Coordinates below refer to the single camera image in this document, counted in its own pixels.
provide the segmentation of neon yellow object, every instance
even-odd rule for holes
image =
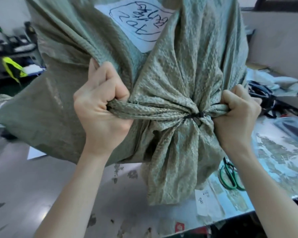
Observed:
[[[20,78],[23,78],[23,77],[26,77],[27,76],[27,74],[23,71],[23,67],[21,67],[19,64],[17,64],[15,61],[13,61],[9,57],[3,57],[2,58],[2,64],[3,64],[4,68],[5,68],[5,70],[10,75],[10,77],[13,78],[14,80],[16,80],[17,83],[20,83],[20,81],[19,81],[19,79],[17,77],[15,77],[13,75],[13,72],[9,68],[8,64],[11,64],[13,67],[15,67],[16,69],[20,70],[20,73],[19,73],[19,77]]]

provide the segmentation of table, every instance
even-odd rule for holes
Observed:
[[[298,144],[258,119],[255,140],[260,163],[287,194],[298,198]],[[0,237],[32,237],[75,165],[49,156],[26,160],[28,146],[0,140]],[[194,194],[176,205],[148,206],[141,164],[114,164],[104,170],[85,238],[157,238],[254,211],[246,192],[223,188],[214,172],[207,185],[220,216],[199,216]]]

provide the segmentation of hand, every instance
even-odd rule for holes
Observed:
[[[127,101],[129,91],[110,62],[96,67],[91,59],[88,81],[74,94],[74,108],[86,132],[84,149],[109,157],[126,137],[132,120],[114,116],[106,104],[114,98]]]
[[[238,84],[232,91],[223,91],[221,103],[227,104],[231,111],[213,119],[215,134],[223,150],[234,162],[237,152],[251,151],[251,135],[261,112],[261,99],[252,98]]]

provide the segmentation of forearm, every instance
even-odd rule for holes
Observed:
[[[298,206],[269,176],[252,152],[236,154],[235,164],[269,238],[298,237]]]
[[[83,152],[71,181],[53,204],[35,238],[84,237],[107,159]]]

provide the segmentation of person's left hand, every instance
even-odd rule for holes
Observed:
[[[114,98],[127,101],[129,91],[110,62],[95,66],[91,59],[88,81],[74,94],[74,108],[86,132],[85,149],[109,157],[126,137],[132,120],[114,116],[106,104]]]

